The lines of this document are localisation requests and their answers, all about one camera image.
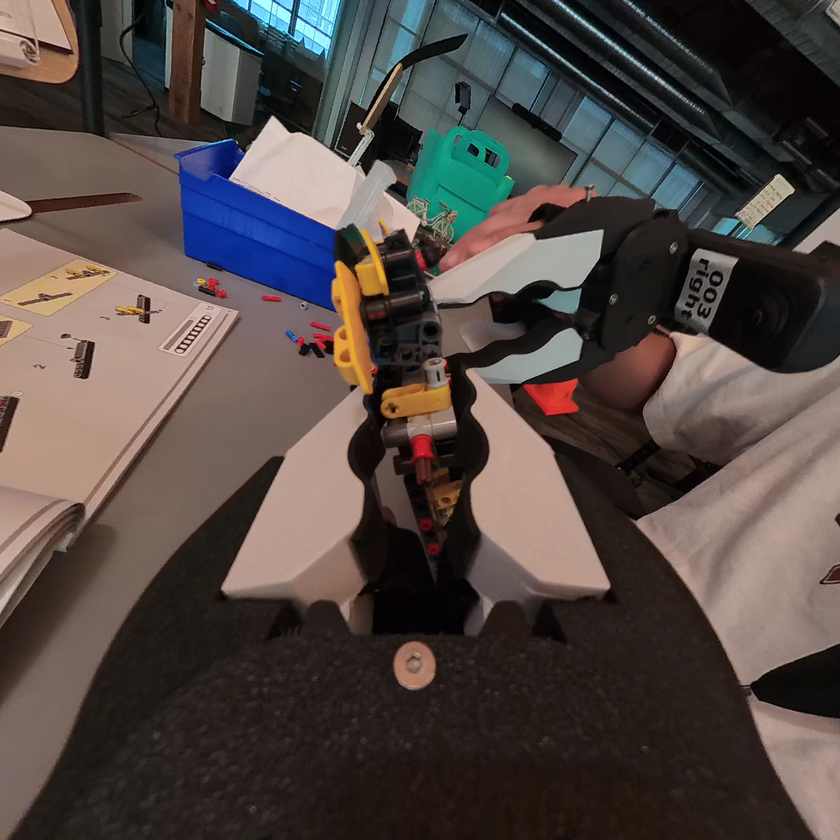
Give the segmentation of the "clear plastic bag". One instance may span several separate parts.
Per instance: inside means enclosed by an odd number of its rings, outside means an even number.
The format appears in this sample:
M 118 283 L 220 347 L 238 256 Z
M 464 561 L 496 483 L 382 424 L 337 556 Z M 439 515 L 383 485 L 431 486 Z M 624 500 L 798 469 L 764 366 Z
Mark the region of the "clear plastic bag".
M 383 161 L 375 161 L 370 173 L 362 179 L 358 190 L 351 197 L 339 220 L 337 230 L 353 225 L 361 231 L 376 223 L 379 218 L 376 214 L 379 202 L 385 198 L 387 189 L 395 182 L 396 174 L 393 169 Z

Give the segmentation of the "yellow lego connector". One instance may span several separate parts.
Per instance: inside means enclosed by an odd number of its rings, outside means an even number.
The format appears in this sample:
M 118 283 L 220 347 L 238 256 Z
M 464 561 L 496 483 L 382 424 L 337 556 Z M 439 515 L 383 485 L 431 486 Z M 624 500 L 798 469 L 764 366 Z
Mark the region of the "yellow lego connector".
M 449 383 L 438 388 L 416 383 L 384 391 L 380 412 L 385 419 L 398 419 L 441 412 L 451 405 Z

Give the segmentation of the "instruction card on stand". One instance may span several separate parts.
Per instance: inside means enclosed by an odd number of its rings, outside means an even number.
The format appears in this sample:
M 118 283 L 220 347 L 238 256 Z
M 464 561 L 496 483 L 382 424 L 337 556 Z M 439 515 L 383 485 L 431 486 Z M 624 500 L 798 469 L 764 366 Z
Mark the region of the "instruction card on stand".
M 73 78 L 76 74 L 79 65 L 79 45 L 77 27 L 70 11 L 70 4 L 68 1 L 51 2 L 70 40 L 71 53 L 61 55 L 57 50 L 45 47 L 41 53 L 42 60 L 39 66 L 26 70 L 5 67 L 1 64 L 2 76 L 58 85 Z

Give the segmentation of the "black and wooden stick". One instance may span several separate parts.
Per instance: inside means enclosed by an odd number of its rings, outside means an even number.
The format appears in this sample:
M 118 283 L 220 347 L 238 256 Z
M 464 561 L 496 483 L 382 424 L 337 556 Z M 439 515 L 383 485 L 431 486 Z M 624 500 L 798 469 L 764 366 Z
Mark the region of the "black and wooden stick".
M 416 64 L 443 56 L 459 49 L 467 40 L 468 34 L 460 34 L 423 45 L 400 58 L 385 75 L 380 86 L 376 89 L 371 105 L 367 109 L 364 119 L 357 124 L 357 129 L 363 140 L 367 140 L 375 133 L 375 126 L 379 122 L 385 107 L 391 100 L 393 93 L 401 83 L 406 71 Z

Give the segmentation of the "lego instruction booklet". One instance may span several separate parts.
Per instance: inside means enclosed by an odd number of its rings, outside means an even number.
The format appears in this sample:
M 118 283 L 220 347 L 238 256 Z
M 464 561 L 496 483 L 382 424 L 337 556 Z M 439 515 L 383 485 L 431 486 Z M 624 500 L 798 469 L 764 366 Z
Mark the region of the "lego instruction booklet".
M 197 378 L 238 312 L 1 235 L 5 623 Z

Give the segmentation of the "scatter of small lego pins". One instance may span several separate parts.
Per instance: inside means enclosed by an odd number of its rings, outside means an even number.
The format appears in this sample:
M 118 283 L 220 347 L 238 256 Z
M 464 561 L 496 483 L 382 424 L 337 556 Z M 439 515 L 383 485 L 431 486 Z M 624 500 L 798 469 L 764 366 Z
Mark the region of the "scatter of small lego pins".
M 216 278 L 197 278 L 192 282 L 193 287 L 201 294 L 218 300 L 226 299 L 228 292 L 221 287 L 221 281 Z M 307 335 L 303 332 L 284 331 L 287 339 L 297 347 L 301 357 L 313 355 L 317 359 L 332 357 L 334 353 L 334 337 L 328 332 L 313 332 Z

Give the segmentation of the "person's white shirt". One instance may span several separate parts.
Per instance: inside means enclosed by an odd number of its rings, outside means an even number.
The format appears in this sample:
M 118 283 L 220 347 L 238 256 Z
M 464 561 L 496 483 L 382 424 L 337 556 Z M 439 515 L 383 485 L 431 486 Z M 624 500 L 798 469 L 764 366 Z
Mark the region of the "person's white shirt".
M 672 563 L 731 661 L 772 765 L 817 838 L 839 836 L 839 380 L 772 374 L 710 339 L 670 336 L 644 407 L 662 448 L 720 470 L 639 528 Z

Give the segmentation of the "wooden post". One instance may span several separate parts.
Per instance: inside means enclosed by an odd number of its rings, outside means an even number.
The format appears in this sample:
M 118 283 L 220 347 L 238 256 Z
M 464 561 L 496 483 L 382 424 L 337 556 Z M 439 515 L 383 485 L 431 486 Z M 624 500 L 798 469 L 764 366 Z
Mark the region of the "wooden post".
M 169 110 L 185 125 L 200 120 L 204 32 L 204 1 L 174 1 Z

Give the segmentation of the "lego car chassis model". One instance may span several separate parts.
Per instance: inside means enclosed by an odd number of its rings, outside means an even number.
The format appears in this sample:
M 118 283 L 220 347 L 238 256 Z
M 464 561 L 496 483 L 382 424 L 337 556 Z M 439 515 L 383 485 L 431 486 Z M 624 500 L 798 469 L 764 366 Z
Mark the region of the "lego car chassis model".
M 336 233 L 333 254 L 332 303 L 342 320 L 333 360 L 345 381 L 369 396 L 385 452 L 403 452 L 443 548 L 441 588 L 463 600 L 470 595 L 475 602 L 478 594 L 467 581 L 455 578 L 448 564 L 448 523 L 463 485 L 452 385 L 453 360 L 459 356 L 446 360 L 450 408 L 398 419 L 385 419 L 380 412 L 384 391 L 425 384 L 423 363 L 445 359 L 443 327 L 421 260 L 402 230 L 374 241 L 353 225 Z

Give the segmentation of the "teal tote bag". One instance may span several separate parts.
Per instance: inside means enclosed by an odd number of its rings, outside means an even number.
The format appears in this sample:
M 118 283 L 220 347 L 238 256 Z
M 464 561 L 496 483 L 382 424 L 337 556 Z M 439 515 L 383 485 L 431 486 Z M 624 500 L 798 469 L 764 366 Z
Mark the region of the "teal tote bag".
M 509 197 L 509 163 L 507 148 L 486 133 L 428 129 L 407 187 L 407 208 L 428 232 L 452 245 Z

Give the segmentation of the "white paper sheets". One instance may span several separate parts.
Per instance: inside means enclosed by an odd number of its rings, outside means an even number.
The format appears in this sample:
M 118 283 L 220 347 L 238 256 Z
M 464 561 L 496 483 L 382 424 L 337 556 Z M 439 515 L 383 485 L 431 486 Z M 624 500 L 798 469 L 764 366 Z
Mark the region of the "white paper sheets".
M 229 180 L 336 230 L 366 175 L 311 136 L 270 118 Z M 388 192 L 376 214 L 378 221 L 363 229 L 374 240 L 399 230 L 414 239 L 417 217 Z

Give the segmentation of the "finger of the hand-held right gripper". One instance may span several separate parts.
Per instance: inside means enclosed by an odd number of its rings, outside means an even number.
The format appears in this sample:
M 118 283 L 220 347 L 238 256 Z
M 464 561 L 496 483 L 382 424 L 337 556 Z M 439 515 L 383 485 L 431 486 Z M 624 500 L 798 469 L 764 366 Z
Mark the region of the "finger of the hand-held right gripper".
M 431 297 L 440 307 L 469 306 L 492 293 L 513 296 L 545 281 L 544 306 L 576 309 L 581 287 L 601 256 L 603 235 L 602 229 L 546 239 L 516 234 L 431 280 Z
M 454 358 L 453 381 L 474 369 L 488 384 L 521 385 L 581 357 L 583 340 L 565 326 L 463 326 L 468 353 Z

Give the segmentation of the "white paper notice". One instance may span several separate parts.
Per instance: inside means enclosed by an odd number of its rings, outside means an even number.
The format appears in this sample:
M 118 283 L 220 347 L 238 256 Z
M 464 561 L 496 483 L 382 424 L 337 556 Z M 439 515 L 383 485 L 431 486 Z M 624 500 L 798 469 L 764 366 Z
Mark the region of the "white paper notice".
M 794 192 L 795 187 L 782 174 L 776 174 L 740 207 L 734 217 L 744 227 L 756 228 Z

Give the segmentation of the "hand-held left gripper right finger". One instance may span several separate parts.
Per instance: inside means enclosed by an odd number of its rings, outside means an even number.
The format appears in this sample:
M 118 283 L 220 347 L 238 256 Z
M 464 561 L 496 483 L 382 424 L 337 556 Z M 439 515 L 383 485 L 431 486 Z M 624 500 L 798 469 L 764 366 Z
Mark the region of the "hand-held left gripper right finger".
M 610 582 L 553 449 L 476 371 L 453 373 L 463 485 L 448 564 L 486 602 L 601 599 Z

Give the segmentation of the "person's right hand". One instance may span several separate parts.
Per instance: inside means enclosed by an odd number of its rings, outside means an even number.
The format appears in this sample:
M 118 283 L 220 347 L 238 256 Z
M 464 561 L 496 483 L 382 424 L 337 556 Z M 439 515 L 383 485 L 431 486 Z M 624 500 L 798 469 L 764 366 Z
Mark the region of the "person's right hand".
M 543 221 L 532 220 L 542 205 L 570 207 L 596 196 L 593 185 L 537 185 L 526 193 L 495 205 L 487 218 L 465 233 L 438 264 L 441 273 L 451 270 L 496 243 L 513 235 L 531 233 Z

